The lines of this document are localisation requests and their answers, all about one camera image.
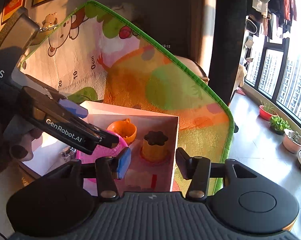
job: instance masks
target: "yellow toy cup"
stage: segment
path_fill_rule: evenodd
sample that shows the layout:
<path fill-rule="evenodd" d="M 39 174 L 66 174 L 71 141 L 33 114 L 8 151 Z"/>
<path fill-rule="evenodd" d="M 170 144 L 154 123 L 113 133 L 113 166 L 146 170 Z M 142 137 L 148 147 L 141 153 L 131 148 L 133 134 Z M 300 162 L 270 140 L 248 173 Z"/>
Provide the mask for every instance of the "yellow toy cup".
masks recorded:
<path fill-rule="evenodd" d="M 136 138 L 137 127 L 127 118 L 125 121 L 116 121 L 107 127 L 108 131 L 112 131 L 120 135 L 127 144 L 132 143 Z"/>

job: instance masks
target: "screw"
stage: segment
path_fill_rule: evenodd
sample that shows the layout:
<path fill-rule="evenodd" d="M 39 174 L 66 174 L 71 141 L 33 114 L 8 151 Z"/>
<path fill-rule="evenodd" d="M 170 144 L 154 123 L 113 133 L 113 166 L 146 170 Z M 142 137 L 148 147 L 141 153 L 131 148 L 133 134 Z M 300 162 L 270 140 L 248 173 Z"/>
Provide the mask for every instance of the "screw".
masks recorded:
<path fill-rule="evenodd" d="M 117 196 L 116 192 L 114 192 L 112 190 L 104 190 L 102 193 L 100 193 L 100 195 L 103 198 L 114 198 Z"/>
<path fill-rule="evenodd" d="M 192 190 L 189 192 L 188 195 L 191 196 L 192 198 L 202 198 L 205 196 L 205 193 L 202 192 L 201 190 Z"/>

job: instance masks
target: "folded play mat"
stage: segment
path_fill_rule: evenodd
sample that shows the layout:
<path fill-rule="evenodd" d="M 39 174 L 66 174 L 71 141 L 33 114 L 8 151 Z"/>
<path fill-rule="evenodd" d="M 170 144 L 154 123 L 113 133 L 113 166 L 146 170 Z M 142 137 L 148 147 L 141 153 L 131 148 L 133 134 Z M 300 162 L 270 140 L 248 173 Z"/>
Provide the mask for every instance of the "folded play mat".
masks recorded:
<path fill-rule="evenodd" d="M 33 51 L 21 71 L 68 99 L 179 116 L 178 147 L 224 162 L 234 131 L 220 98 L 159 43 L 96 1 L 76 9 Z M 173 190 L 186 192 L 176 167 Z M 211 179 L 209 194 L 221 188 Z"/>

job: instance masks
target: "black flower pot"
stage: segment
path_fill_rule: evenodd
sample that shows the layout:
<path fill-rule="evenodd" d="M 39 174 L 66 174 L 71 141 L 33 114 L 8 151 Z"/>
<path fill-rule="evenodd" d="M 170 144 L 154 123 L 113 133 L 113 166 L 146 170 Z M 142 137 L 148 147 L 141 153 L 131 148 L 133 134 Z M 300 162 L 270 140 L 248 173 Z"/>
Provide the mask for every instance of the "black flower pot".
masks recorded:
<path fill-rule="evenodd" d="M 270 129 L 271 129 L 274 133 L 279 134 L 279 135 L 284 135 L 284 133 L 285 133 L 285 131 L 277 131 L 277 130 L 275 130 L 275 128 L 274 128 L 272 125 L 270 126 Z"/>

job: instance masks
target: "white flower pot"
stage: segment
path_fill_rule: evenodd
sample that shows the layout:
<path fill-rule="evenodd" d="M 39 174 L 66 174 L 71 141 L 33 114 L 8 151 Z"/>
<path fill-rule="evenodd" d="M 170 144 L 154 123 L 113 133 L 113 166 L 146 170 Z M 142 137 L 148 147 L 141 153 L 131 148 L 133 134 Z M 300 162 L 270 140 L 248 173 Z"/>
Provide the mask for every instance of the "white flower pot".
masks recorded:
<path fill-rule="evenodd" d="M 292 130 L 289 129 L 285 129 L 285 135 L 284 135 L 284 139 L 283 139 L 283 145 L 285 146 L 285 148 L 290 151 L 291 153 L 298 153 L 301 150 L 301 138 L 299 143 L 295 143 L 292 139 L 289 138 L 289 134 L 290 133 L 295 133 Z"/>

